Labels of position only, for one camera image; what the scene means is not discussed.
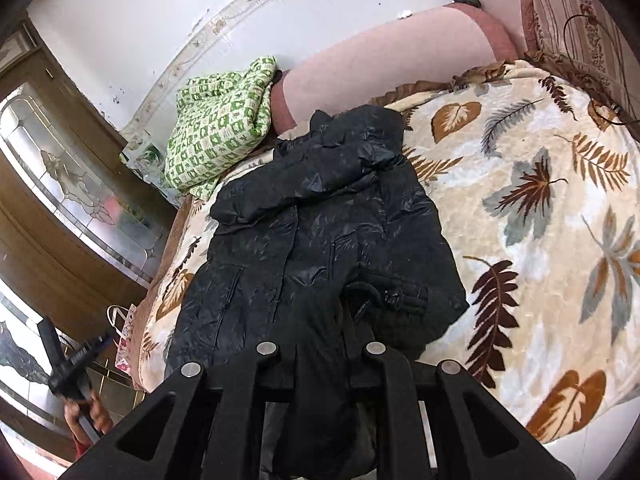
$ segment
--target metal screw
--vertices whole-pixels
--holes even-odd
[[[367,345],[367,352],[373,355],[383,354],[385,353],[385,350],[386,346],[384,346],[382,343],[379,343],[378,341],[372,341]]]
[[[442,371],[449,375],[455,375],[460,371],[460,363],[457,361],[452,361],[451,359],[444,361],[440,368]]]
[[[276,343],[263,341],[255,349],[258,351],[258,354],[271,355],[278,349],[278,347],[276,346]]]
[[[185,365],[182,365],[182,368],[180,368],[180,373],[185,377],[195,377],[200,373],[200,370],[202,370],[202,368],[198,363],[187,363]]]

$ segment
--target hand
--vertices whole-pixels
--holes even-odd
[[[102,401],[100,397],[95,392],[95,390],[91,390],[91,400],[81,400],[80,404],[88,404],[89,411],[91,414],[91,418],[93,419],[94,428],[103,433],[107,433],[111,428],[113,428],[113,421],[109,416],[109,412],[102,405]],[[80,405],[78,402],[73,400],[65,401],[65,420],[69,426],[69,429],[76,437],[76,440],[82,444],[83,446],[91,446],[92,442],[89,436],[85,433],[80,426],[80,422],[78,421],[78,417],[80,417]]]

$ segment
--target green and white quilt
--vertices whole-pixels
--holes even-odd
[[[245,72],[196,77],[178,90],[164,168],[171,186],[208,200],[220,174],[261,142],[271,126],[275,67],[274,57],[259,57]]]

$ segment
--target floral blanket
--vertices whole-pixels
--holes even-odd
[[[640,381],[640,153],[608,108],[549,72],[517,61],[479,81],[389,105],[405,117],[405,155],[472,305],[420,360],[456,359],[550,442]],[[207,213],[217,192],[270,160],[245,161],[207,203],[194,200],[146,322],[145,389],[162,381],[182,295],[216,228]]]

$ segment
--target tile floor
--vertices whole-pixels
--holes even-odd
[[[640,397],[612,408],[583,430],[545,447],[571,468],[577,480],[596,480],[615,457],[639,415]]]

